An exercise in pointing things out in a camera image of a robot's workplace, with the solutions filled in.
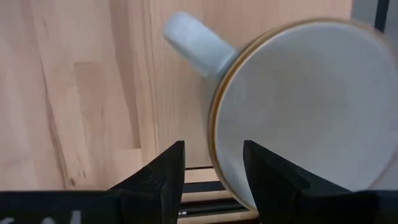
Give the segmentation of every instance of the wooden surface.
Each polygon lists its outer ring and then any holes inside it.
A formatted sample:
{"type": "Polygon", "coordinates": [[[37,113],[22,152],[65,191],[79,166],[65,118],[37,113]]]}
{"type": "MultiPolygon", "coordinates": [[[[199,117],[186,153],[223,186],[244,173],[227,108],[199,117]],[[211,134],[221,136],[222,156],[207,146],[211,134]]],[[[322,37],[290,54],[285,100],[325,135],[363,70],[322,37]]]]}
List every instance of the wooden surface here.
{"type": "Polygon", "coordinates": [[[106,189],[176,140],[210,166],[203,80],[162,38],[187,11],[234,47],[351,0],[1,0],[0,190],[106,189]]]}

